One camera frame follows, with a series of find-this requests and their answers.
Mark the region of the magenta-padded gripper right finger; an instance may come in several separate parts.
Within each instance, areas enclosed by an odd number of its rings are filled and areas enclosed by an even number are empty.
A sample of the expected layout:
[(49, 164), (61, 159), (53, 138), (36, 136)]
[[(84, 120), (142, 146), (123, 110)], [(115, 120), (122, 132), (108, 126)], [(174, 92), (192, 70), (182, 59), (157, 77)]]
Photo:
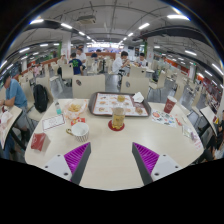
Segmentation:
[(169, 155), (159, 155), (138, 143), (132, 143), (132, 154), (144, 185), (182, 169)]

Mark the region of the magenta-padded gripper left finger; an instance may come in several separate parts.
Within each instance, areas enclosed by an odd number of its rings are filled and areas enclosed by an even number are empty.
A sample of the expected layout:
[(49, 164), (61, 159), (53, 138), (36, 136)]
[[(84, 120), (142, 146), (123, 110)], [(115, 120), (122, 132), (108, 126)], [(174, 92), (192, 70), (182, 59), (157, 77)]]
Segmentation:
[(90, 154), (91, 143), (88, 142), (65, 155), (55, 155), (43, 166), (43, 169), (79, 185)]

